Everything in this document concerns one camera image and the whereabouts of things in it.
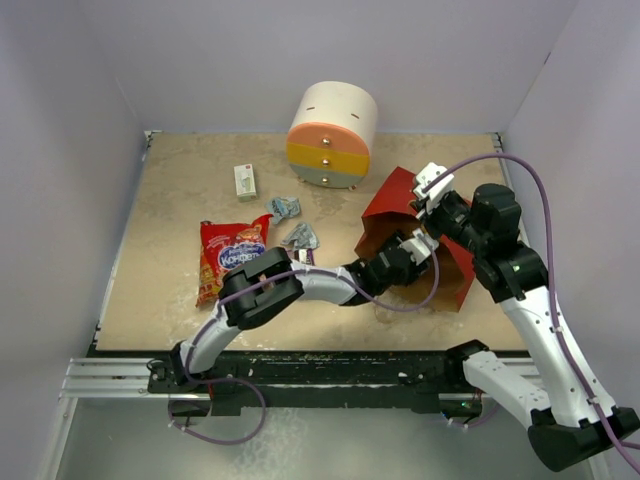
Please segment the red brown paper bag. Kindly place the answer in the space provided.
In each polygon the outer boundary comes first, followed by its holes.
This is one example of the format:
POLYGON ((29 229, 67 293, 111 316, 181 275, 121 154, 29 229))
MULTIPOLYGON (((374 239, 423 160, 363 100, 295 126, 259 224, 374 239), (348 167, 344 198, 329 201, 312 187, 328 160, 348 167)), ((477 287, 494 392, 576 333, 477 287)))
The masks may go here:
MULTIPOLYGON (((370 260, 392 234, 400 231, 410 234, 419 227, 415 211, 410 207, 414 200, 414 174, 397 167, 387 177, 361 215, 364 232, 355 246, 355 253, 370 260)), ((462 247, 442 236, 436 250, 439 271, 425 272, 410 286, 398 286, 392 292, 411 304, 427 298, 435 279, 439 280, 436 293, 429 305, 437 311, 458 312, 475 279, 472 255, 462 247)))

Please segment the dark brown candy packet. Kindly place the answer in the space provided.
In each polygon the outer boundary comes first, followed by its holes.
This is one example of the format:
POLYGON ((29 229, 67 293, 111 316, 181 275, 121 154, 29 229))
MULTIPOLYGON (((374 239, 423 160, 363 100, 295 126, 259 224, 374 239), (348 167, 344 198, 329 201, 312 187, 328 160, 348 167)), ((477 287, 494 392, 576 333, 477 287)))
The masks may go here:
POLYGON ((293 258, 304 265, 315 266, 314 250, 313 249, 296 249, 293 251, 293 258))

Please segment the silver foil snack packet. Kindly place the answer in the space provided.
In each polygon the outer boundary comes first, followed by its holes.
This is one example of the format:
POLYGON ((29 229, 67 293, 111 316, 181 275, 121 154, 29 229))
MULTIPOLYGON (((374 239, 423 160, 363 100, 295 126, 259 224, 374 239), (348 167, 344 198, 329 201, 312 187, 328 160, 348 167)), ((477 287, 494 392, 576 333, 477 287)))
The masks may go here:
POLYGON ((300 222, 281 241, 281 245, 294 250, 316 249, 320 246, 320 241, 308 222, 300 222))

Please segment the red candy snack bag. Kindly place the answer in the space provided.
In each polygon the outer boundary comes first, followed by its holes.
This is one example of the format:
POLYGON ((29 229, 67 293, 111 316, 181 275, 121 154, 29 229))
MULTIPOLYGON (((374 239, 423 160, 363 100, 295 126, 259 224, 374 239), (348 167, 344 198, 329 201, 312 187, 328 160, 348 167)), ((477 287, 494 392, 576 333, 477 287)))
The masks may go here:
POLYGON ((266 251, 271 214, 251 223, 200 223, 200 270, 197 308, 216 300, 223 277, 266 251))

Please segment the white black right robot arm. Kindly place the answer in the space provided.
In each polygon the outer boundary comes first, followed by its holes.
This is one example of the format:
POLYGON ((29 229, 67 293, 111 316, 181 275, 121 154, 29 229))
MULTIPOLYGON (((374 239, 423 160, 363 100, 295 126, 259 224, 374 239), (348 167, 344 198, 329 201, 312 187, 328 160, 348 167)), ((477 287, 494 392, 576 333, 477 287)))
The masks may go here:
POLYGON ((627 457, 624 441, 638 431, 639 417, 617 405, 588 366, 542 258, 520 239, 514 193, 483 184, 466 202, 451 187, 428 182, 414 194, 428 234, 471 254, 477 279, 518 330, 543 386, 505 371, 478 342, 463 346, 463 356, 445 366, 446 383, 456 391, 474 385, 489 393, 525 427, 534 452, 554 472, 610 448, 627 457))

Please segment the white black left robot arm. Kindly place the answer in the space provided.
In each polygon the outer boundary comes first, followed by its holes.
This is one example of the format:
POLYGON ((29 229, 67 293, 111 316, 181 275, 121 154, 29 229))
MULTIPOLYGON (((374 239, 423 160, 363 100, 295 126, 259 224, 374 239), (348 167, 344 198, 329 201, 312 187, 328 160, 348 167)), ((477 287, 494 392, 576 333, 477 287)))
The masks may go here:
POLYGON ((198 390, 240 333, 262 327, 297 301, 360 306, 394 286, 411 285, 428 270, 436 248, 424 239, 394 237, 372 259, 335 268, 293 260, 281 247, 266 251, 226 274, 207 320, 171 350, 171 381, 184 392, 198 390))

